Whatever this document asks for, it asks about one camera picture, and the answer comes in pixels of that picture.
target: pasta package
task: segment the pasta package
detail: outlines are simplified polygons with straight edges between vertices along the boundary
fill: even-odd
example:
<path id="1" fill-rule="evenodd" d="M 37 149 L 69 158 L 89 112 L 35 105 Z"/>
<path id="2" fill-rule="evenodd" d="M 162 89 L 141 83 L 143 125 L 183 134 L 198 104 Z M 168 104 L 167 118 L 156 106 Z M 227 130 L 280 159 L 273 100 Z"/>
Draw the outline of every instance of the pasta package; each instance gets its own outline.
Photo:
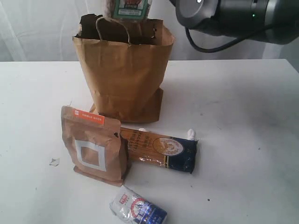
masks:
<path id="1" fill-rule="evenodd" d="M 197 141 L 121 128 L 121 136 L 128 140 L 132 161 L 192 173 L 195 166 Z"/>
<path id="2" fill-rule="evenodd" d="M 74 171 L 121 186 L 128 168 L 128 144 L 120 136 L 120 121 L 68 106 L 62 107 L 61 121 Z"/>
<path id="3" fill-rule="evenodd" d="M 111 211 L 128 224 L 164 224 L 167 212 L 122 186 L 110 203 Z"/>
<path id="4" fill-rule="evenodd" d="M 106 0 L 105 16 L 117 20 L 141 21 L 148 18 L 152 0 Z"/>

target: white backdrop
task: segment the white backdrop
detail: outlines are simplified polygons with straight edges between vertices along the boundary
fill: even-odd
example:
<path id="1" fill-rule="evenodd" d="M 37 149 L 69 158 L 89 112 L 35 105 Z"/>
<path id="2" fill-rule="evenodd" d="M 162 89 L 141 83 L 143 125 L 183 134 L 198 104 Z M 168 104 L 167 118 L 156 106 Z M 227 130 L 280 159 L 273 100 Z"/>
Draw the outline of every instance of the white backdrop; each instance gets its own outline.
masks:
<path id="1" fill-rule="evenodd" d="M 102 13 L 104 0 L 0 0 L 0 61 L 77 60 L 71 36 L 80 17 Z M 189 44 L 168 0 L 153 0 L 150 18 L 163 19 L 176 37 L 172 60 L 287 58 L 299 61 L 299 40 L 284 47 L 244 41 L 223 52 L 204 54 Z M 231 40 L 192 32 L 198 45 L 212 48 Z"/>

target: package in bag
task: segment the package in bag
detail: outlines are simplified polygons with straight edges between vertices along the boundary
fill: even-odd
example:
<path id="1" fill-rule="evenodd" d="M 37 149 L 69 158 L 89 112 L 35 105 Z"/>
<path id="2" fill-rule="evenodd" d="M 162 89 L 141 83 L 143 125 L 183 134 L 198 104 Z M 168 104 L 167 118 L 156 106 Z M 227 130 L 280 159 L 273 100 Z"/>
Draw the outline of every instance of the package in bag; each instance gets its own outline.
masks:
<path id="1" fill-rule="evenodd" d="M 197 141 L 186 140 L 129 128 L 121 128 L 128 140 L 129 157 L 161 167 L 192 173 L 195 166 Z"/>
<path id="2" fill-rule="evenodd" d="M 122 186 L 110 203 L 112 212 L 128 224 L 164 224 L 167 212 Z"/>
<path id="3" fill-rule="evenodd" d="M 147 19 L 152 0 L 106 0 L 105 16 L 118 20 Z"/>
<path id="4" fill-rule="evenodd" d="M 62 138 L 74 170 L 88 177 L 121 186 L 128 167 L 127 141 L 120 136 L 120 121 L 62 107 Z"/>
<path id="5" fill-rule="evenodd" d="M 158 121 L 160 84 L 174 43 L 163 21 L 115 22 L 89 14 L 80 23 L 73 42 L 96 112 L 124 122 Z"/>

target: white table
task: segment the white table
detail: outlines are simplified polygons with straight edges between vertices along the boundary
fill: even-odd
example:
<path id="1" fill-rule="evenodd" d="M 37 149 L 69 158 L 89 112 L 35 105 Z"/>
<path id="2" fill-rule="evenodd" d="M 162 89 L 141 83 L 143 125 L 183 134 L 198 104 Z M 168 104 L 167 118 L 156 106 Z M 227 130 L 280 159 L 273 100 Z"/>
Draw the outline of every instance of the white table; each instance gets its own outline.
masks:
<path id="1" fill-rule="evenodd" d="M 168 211 L 170 224 L 298 223 L 295 69 L 286 60 L 174 61 L 162 87 L 160 121 L 143 127 L 181 138 L 194 128 L 195 171 L 134 163 L 126 185 Z M 0 63 L 0 223 L 122 223 L 109 209 L 118 188 L 72 170 L 60 123 L 70 103 L 92 104 L 78 62 Z"/>

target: round logo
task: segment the round logo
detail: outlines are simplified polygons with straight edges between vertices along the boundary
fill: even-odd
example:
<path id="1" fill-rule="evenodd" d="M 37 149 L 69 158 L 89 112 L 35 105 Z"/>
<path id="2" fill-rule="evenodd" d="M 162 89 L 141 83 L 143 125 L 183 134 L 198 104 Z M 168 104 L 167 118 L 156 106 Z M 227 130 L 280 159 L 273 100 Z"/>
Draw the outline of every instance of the round logo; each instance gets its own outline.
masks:
<path id="1" fill-rule="evenodd" d="M 167 156 L 175 156 L 183 152 L 184 147 L 178 141 L 167 138 L 159 138 L 154 140 L 154 149 Z"/>
<path id="2" fill-rule="evenodd" d="M 140 209 L 144 205 L 145 200 L 143 198 L 137 198 L 135 201 L 133 201 L 131 205 L 131 213 L 134 218 L 137 217 Z"/>

